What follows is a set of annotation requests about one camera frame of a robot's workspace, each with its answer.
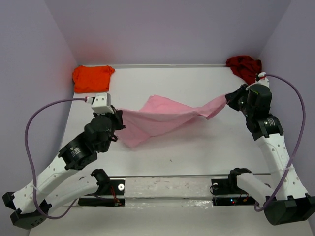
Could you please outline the orange t shirt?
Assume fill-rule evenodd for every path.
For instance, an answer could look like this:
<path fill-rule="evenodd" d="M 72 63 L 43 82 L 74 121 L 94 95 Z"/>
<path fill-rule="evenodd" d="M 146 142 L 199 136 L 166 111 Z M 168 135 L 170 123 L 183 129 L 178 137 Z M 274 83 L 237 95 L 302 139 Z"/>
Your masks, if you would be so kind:
<path fill-rule="evenodd" d="M 115 69 L 109 65 L 76 67 L 72 72 L 74 93 L 108 92 L 114 72 Z"/>

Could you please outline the pink t shirt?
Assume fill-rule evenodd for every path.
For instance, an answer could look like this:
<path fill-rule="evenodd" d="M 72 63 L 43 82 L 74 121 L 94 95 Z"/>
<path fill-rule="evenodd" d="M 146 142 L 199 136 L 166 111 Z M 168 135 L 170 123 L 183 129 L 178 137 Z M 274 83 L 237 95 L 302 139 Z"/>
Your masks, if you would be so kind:
<path fill-rule="evenodd" d="M 201 107 L 190 107 L 166 97 L 150 96 L 139 111 L 123 110 L 125 129 L 116 131 L 119 140 L 134 148 L 150 137 L 168 133 L 195 117 L 211 119 L 226 106 L 224 95 Z"/>

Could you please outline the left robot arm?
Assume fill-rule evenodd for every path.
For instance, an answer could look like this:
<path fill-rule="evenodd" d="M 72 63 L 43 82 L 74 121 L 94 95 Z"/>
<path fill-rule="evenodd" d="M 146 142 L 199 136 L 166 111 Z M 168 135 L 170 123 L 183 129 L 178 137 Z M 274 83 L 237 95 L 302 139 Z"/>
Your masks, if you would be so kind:
<path fill-rule="evenodd" d="M 114 193 L 114 187 L 103 169 L 95 169 L 76 183 L 60 189 L 69 177 L 97 160 L 99 153 L 109 150 L 117 141 L 115 131 L 125 128 L 122 110 L 94 115 L 84 131 L 65 145 L 50 165 L 27 186 L 16 192 L 7 192 L 4 205 L 13 210 L 10 216 L 14 226 L 30 230 L 48 218 L 54 210 L 84 195 L 101 196 Z"/>

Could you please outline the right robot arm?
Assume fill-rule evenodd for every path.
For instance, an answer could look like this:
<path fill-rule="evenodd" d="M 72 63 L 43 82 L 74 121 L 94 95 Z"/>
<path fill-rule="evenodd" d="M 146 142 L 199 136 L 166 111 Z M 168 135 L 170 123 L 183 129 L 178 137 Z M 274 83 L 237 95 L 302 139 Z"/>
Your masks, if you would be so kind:
<path fill-rule="evenodd" d="M 263 154 L 274 184 L 271 188 L 248 169 L 236 168 L 229 174 L 232 187 L 253 197 L 255 211 L 264 212 L 272 225 L 307 220 L 315 212 L 315 198 L 299 180 L 286 149 L 282 125 L 269 112 L 272 101 L 269 87 L 244 84 L 225 98 L 230 108 L 245 116 L 247 129 Z"/>

